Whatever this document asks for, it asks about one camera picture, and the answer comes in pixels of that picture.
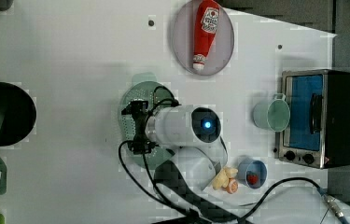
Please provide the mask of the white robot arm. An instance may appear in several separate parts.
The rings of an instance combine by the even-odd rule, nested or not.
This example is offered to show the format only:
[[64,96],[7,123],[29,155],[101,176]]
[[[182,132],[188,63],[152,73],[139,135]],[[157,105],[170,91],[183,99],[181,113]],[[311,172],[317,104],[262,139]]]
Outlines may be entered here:
[[133,153],[149,153],[155,147],[175,153],[155,169],[153,181],[158,185],[202,190],[227,164],[220,117],[208,107],[180,105],[169,98],[154,105],[133,100],[120,114],[131,117],[135,124]]

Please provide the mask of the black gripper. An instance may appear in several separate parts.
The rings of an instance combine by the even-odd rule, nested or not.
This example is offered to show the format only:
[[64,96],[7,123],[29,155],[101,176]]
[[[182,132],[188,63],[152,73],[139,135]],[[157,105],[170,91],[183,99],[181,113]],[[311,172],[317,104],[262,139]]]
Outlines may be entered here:
[[131,152],[134,155],[150,153],[156,146],[146,135],[147,121],[151,115],[147,108],[148,101],[131,101],[121,110],[122,115],[131,115],[135,123],[135,134],[131,142]]

